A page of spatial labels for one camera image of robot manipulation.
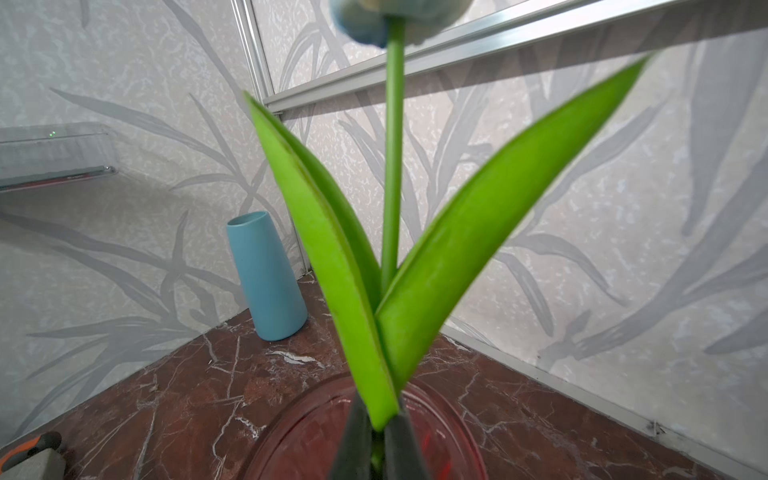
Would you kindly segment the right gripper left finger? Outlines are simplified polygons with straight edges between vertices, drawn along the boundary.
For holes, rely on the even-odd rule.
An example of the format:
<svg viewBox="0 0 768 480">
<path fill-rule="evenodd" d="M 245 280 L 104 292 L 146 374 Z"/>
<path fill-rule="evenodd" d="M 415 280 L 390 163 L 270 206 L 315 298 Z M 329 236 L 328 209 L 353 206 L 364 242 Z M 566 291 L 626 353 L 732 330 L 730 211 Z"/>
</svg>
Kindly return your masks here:
<svg viewBox="0 0 768 480">
<path fill-rule="evenodd" d="M 370 480 L 372 442 L 373 429 L 367 409 L 360 396 L 355 394 L 328 478 Z"/>
</svg>

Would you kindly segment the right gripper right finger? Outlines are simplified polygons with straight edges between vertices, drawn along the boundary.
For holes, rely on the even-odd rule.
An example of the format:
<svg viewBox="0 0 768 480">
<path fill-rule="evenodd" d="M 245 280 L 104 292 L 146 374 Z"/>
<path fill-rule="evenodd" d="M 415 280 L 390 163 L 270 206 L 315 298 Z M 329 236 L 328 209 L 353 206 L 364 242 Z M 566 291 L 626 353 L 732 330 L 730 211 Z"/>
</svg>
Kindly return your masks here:
<svg viewBox="0 0 768 480">
<path fill-rule="evenodd" d="M 384 429 L 384 473 L 388 480 L 430 479 L 412 423 L 405 413 L 393 417 Z"/>
</svg>

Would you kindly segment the pink glass vase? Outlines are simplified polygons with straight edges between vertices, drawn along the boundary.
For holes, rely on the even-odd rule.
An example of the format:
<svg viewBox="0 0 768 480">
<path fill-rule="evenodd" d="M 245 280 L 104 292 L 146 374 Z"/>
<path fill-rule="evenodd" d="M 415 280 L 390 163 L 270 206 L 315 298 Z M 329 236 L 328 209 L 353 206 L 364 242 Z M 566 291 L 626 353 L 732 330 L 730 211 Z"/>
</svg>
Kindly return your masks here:
<svg viewBox="0 0 768 480">
<path fill-rule="evenodd" d="M 436 390 L 412 381 L 400 412 L 376 432 L 352 377 L 301 394 L 262 432 L 242 479 L 485 479 L 479 448 Z"/>
</svg>

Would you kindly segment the white tulip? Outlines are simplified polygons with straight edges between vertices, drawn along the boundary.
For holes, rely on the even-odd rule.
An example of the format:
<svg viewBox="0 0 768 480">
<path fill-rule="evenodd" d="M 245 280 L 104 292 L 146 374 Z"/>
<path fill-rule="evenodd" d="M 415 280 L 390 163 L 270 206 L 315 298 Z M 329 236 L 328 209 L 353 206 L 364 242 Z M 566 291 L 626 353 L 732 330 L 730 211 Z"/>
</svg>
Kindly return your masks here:
<svg viewBox="0 0 768 480">
<path fill-rule="evenodd" d="M 400 412 L 402 390 L 443 324 L 508 236 L 624 101 L 637 60 L 542 117 L 499 149 L 442 208 L 405 258 L 399 231 L 405 50 L 437 35 L 465 1 L 334 1 L 336 26 L 386 52 L 382 251 L 318 158 L 255 99 L 252 121 L 332 315 L 376 432 Z"/>
</svg>

